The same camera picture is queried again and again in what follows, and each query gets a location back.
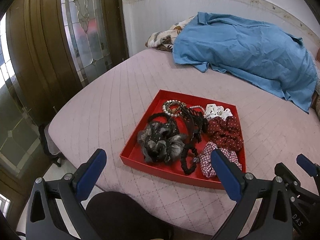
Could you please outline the grey black organza scrunchie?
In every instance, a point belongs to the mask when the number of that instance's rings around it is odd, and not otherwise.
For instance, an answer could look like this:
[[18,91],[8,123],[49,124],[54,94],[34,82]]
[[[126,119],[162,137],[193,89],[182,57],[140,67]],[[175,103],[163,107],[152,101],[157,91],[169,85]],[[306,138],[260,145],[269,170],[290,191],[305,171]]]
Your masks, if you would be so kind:
[[166,123],[151,121],[137,134],[137,142],[147,163],[170,164],[180,159],[187,138],[173,119]]

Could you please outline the blue cloth sheet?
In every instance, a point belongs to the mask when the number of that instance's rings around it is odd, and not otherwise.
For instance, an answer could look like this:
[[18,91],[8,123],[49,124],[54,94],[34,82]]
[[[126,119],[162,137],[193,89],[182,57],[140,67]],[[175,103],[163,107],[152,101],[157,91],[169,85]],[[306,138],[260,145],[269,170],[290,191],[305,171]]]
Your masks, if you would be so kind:
[[176,64],[228,72],[308,112],[317,85],[311,53],[278,26],[198,12],[176,37]]

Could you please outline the red polka dot scrunchie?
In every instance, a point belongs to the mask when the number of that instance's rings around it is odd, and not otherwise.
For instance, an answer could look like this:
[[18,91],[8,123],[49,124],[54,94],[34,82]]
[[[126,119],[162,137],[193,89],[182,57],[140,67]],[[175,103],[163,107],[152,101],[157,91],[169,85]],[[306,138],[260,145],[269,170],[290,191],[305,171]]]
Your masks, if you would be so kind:
[[228,116],[225,120],[215,117],[208,121],[207,135],[218,148],[239,152],[244,145],[240,122],[236,116]]

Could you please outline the white patterned scrunchie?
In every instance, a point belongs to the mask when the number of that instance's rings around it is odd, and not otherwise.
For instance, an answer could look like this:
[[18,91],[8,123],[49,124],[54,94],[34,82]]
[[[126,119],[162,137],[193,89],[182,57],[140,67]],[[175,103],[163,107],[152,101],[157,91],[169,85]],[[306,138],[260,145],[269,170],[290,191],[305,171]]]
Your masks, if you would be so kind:
[[226,120],[229,116],[233,116],[230,109],[224,108],[223,106],[217,106],[214,103],[208,104],[204,112],[204,118],[208,121],[214,119],[215,117],[220,117],[222,120]]

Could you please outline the black hair claw clip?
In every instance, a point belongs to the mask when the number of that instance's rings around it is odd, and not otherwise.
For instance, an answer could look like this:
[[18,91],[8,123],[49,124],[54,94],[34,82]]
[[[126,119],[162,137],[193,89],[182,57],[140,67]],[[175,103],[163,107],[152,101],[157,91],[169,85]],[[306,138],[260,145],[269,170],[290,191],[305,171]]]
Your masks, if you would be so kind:
[[202,141],[202,134],[207,133],[208,120],[203,112],[191,108],[181,107],[180,116],[188,130],[189,143],[194,145]]

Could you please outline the pink plaid scrunchie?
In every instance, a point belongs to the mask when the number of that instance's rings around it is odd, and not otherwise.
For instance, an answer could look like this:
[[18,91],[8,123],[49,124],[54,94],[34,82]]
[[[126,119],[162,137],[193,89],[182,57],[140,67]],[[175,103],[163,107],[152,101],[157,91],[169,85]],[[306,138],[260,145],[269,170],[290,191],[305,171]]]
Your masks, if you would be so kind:
[[220,150],[231,163],[242,169],[242,165],[239,163],[238,156],[234,151],[218,148],[216,143],[209,141],[199,155],[201,172],[205,177],[211,178],[216,176],[216,172],[211,165],[211,153],[213,150]]

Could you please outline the wooden stained glass door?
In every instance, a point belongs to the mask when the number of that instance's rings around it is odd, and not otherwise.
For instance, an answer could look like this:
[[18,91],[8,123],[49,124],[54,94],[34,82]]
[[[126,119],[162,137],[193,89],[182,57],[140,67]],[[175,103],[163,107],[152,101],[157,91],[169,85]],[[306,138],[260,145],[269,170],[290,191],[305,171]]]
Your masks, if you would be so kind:
[[1,211],[15,228],[53,162],[42,130],[128,58],[121,0],[1,0]]

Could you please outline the floral patterned blanket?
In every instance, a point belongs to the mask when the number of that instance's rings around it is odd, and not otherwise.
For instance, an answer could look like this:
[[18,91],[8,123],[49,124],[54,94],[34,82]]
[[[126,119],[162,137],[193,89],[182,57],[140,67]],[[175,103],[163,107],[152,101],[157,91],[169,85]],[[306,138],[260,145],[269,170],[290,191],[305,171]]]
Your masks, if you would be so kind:
[[194,17],[195,16],[191,16],[190,18],[182,22],[175,23],[170,27],[169,30],[151,34],[148,40],[146,41],[145,46],[147,48],[172,52],[176,37],[178,37],[181,31]]

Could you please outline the pink quilted mattress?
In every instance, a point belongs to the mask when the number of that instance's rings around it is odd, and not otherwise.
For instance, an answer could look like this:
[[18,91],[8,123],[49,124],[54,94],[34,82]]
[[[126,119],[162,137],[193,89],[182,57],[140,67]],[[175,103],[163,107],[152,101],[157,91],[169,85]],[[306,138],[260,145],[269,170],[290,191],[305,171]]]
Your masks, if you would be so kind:
[[49,134],[74,165],[101,148],[107,164],[98,179],[105,191],[119,191],[152,215],[173,225],[213,235],[235,202],[221,189],[201,187],[201,171],[188,184],[153,176],[144,162],[136,132],[146,126],[163,103],[175,99],[189,106],[216,103],[238,117],[244,140],[239,160],[259,179],[274,178],[284,163],[301,186],[317,192],[314,180],[296,162],[304,154],[319,163],[319,119],[234,76],[174,64],[169,52],[147,49],[109,70],[76,94],[57,113]]

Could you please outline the red tray box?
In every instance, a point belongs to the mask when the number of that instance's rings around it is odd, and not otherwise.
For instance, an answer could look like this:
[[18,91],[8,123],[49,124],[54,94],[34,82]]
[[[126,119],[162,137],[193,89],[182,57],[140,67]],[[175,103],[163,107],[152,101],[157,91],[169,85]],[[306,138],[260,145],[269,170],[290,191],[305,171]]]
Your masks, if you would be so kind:
[[220,183],[218,177],[205,177],[202,174],[199,166],[196,168],[195,172],[189,176],[186,176],[181,169],[181,163],[179,160],[170,165],[165,165],[165,163],[146,163],[144,161],[144,156],[141,152],[140,145],[137,142],[137,134],[146,127],[148,124],[148,118],[152,114],[162,111],[163,103],[168,100],[180,100],[181,102],[186,103],[188,107],[195,105],[206,107],[207,104],[214,103],[218,106],[223,106],[224,108],[230,109],[234,116],[239,116],[237,107],[233,104],[216,101],[213,99],[201,98],[189,94],[159,90],[120,154],[123,164],[149,175],[171,180],[177,183],[222,190],[223,185]]

